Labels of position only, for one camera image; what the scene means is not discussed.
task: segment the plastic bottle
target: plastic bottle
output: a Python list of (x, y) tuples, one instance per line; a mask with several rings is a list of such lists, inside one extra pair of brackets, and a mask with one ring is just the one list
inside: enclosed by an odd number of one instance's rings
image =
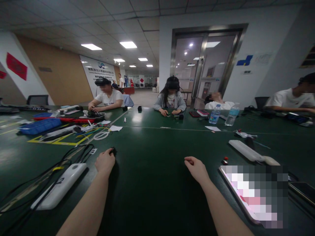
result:
[(234, 125), (235, 119), (240, 112), (239, 105), (240, 105), (239, 103), (235, 103), (235, 105), (231, 107), (229, 116), (227, 117), (227, 119), (225, 121), (226, 126), (233, 126)]
[(218, 122), (220, 113), (221, 113), (221, 105), (217, 104), (217, 106), (211, 112), (209, 123), (215, 125)]

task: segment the power strip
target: power strip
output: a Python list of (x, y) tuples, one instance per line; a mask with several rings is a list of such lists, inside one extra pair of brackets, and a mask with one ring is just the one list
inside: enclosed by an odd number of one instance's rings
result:
[[(53, 189), (46, 196), (44, 201), (42, 201), (42, 203), (37, 207), (36, 210), (50, 210), (50, 209), (55, 208), (85, 169), (86, 169), (86, 163), (72, 164), (71, 166), (69, 166), (69, 168), (59, 178), (56, 185), (53, 187)], [(50, 189), (50, 187), (51, 185), (31, 205), (31, 209), (33, 209), (37, 205), (37, 203), (43, 198), (43, 196)]]

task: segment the pixelated screen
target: pixelated screen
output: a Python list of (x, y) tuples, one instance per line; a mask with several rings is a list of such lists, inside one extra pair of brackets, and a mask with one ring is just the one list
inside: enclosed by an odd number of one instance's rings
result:
[(235, 198), (252, 222), (265, 228), (288, 228), (286, 166), (221, 166)]

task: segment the blue plastic basket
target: blue plastic basket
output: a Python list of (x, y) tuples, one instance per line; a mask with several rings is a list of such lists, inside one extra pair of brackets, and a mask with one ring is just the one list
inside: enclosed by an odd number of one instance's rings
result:
[(48, 118), (37, 121), (32, 124), (24, 125), (19, 128), (23, 134), (39, 134), (46, 130), (55, 128), (61, 125), (61, 120), (56, 118)]

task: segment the gray hoodie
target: gray hoodie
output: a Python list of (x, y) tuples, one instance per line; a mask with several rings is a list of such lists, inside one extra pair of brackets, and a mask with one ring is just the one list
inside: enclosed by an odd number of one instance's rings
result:
[[(157, 97), (157, 101), (153, 105), (153, 108), (154, 110), (160, 110), (161, 108), (164, 108), (164, 107), (165, 107), (165, 104), (162, 101), (162, 95), (159, 94)], [(183, 99), (181, 92), (177, 92), (177, 96), (175, 96), (174, 108), (177, 110), (181, 109), (182, 111), (186, 109), (186, 103)]]

